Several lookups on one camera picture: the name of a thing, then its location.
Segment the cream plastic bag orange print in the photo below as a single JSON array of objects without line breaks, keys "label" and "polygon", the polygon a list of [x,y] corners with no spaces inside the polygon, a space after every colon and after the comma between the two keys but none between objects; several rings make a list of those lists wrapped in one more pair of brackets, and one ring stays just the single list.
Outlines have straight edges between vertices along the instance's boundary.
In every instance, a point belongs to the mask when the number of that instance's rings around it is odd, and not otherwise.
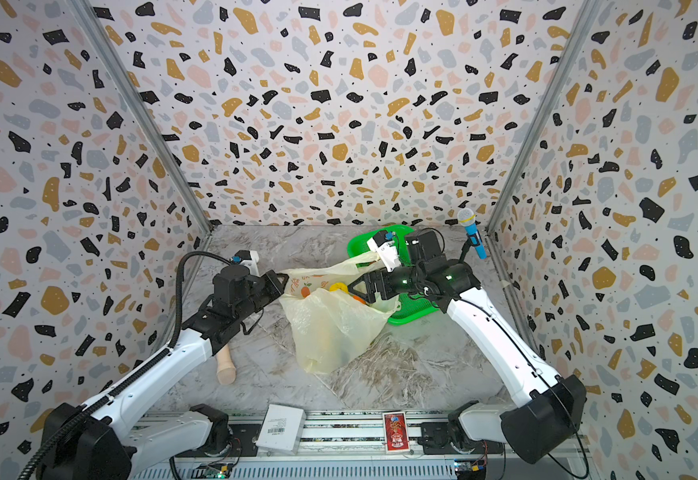
[{"label": "cream plastic bag orange print", "polygon": [[[288,281],[279,301],[291,326],[297,362],[306,372],[329,374],[362,355],[398,310],[396,299],[368,305],[348,292],[329,291],[336,282],[347,286],[381,267],[379,256],[367,252],[328,268],[284,272]],[[306,298],[303,287],[310,290]]]}]

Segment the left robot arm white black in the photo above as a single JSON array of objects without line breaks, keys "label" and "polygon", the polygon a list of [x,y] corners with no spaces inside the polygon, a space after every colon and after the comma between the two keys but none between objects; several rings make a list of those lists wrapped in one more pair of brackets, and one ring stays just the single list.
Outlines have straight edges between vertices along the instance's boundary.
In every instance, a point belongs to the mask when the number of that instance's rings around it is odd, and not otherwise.
[{"label": "left robot arm white black", "polygon": [[228,415],[204,404],[157,426],[134,427],[179,380],[244,331],[245,319],[282,296],[287,281],[285,273],[225,266],[213,279],[213,294],[178,323],[166,346],[82,405],[63,403],[48,415],[41,444],[19,478],[128,479],[186,451],[232,450]]}]

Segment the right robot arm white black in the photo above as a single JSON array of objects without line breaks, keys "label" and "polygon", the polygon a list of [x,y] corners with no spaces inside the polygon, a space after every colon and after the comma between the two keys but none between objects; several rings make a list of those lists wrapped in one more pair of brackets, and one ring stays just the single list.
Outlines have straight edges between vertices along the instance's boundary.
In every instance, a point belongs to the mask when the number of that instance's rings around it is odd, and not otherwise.
[{"label": "right robot arm white black", "polygon": [[587,391],[581,380],[563,377],[520,337],[494,306],[463,257],[446,257],[432,229],[407,234],[408,261],[398,255],[396,235],[380,230],[367,241],[382,267],[348,284],[368,304],[400,296],[424,299],[472,339],[499,374],[512,406],[472,403],[452,416],[452,443],[492,441],[508,445],[534,464],[570,438],[578,438]]}]

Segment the green plastic basket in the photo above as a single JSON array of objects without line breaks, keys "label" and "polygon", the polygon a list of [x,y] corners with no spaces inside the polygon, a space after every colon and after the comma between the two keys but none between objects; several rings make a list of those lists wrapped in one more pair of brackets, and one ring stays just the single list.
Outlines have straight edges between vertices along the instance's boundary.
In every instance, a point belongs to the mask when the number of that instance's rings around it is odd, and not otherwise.
[{"label": "green plastic basket", "polygon": [[418,320],[435,311],[434,284],[426,274],[444,265],[443,247],[444,238],[432,228],[393,225],[361,234],[350,240],[347,253],[352,258],[375,253],[382,267],[348,284],[348,293],[368,305],[398,300],[398,310],[388,320],[391,325]]}]

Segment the yellow toy fruit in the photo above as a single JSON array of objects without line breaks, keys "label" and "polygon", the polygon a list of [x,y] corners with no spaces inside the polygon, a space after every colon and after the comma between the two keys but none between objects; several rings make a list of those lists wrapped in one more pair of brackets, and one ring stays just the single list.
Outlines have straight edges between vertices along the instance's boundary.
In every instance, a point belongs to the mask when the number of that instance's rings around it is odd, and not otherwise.
[{"label": "yellow toy fruit", "polygon": [[329,291],[331,291],[331,292],[342,291],[342,292],[347,293],[348,287],[344,283],[336,282],[329,287]]}]

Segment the wooden rolling pin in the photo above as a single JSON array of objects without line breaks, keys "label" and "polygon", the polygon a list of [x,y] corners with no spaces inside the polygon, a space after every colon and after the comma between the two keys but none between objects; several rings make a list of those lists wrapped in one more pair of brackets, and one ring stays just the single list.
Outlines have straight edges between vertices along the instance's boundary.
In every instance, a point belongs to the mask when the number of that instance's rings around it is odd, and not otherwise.
[{"label": "wooden rolling pin", "polygon": [[216,378],[220,385],[230,385],[236,380],[236,366],[233,362],[230,348],[228,345],[224,346],[215,354],[215,359],[217,363],[216,367]]}]

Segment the black microphone stand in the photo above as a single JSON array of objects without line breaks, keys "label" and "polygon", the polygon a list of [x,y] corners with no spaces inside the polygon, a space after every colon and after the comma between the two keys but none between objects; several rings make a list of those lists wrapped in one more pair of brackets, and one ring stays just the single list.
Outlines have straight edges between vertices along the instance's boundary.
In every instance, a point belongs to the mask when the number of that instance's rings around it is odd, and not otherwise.
[{"label": "black microphone stand", "polygon": [[459,255],[459,261],[464,262],[468,253],[470,251],[472,251],[473,249],[474,249],[474,245],[473,245],[472,239],[470,237],[468,237],[464,241],[464,243],[462,244],[461,253]]}]

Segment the blue toy microphone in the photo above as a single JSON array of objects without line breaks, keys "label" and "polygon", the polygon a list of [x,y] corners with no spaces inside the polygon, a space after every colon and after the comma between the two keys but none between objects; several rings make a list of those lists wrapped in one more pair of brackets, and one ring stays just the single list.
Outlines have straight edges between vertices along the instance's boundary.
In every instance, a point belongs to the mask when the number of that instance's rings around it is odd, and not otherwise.
[{"label": "blue toy microphone", "polygon": [[478,229],[477,221],[475,220],[474,211],[470,208],[461,209],[458,212],[457,219],[459,224],[465,229],[466,239],[468,237],[472,239],[474,245],[472,251],[475,251],[481,260],[485,260],[487,258],[487,252]]}]

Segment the red card pack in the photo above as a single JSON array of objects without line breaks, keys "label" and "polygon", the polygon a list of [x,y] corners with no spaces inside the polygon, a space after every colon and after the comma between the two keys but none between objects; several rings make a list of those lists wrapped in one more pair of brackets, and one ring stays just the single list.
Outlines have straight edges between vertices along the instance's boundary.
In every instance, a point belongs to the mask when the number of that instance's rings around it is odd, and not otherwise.
[{"label": "red card pack", "polygon": [[382,414],[384,448],[387,454],[401,454],[410,450],[406,415],[402,411]]}]

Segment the white cardboard box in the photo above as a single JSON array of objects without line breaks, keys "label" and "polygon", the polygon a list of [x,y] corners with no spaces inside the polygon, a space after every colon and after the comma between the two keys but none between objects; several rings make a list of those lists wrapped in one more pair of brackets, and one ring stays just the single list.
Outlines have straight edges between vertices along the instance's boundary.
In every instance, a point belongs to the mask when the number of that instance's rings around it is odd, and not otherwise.
[{"label": "white cardboard box", "polygon": [[301,408],[270,404],[256,446],[266,452],[296,455],[305,420],[306,412]]}]

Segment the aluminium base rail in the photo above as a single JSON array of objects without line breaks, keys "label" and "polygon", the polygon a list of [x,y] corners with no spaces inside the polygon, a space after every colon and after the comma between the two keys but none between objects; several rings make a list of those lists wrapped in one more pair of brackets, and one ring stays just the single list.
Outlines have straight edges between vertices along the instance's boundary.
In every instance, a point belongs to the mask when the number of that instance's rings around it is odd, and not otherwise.
[{"label": "aluminium base rail", "polygon": [[446,441],[447,416],[440,411],[405,414],[409,447],[389,453],[379,411],[311,411],[293,454],[257,444],[264,417],[233,415],[230,443],[219,454],[192,450],[179,441],[172,459],[151,457],[133,465],[127,479],[598,479],[583,438],[565,441],[534,464],[509,445],[479,443],[460,450]]}]

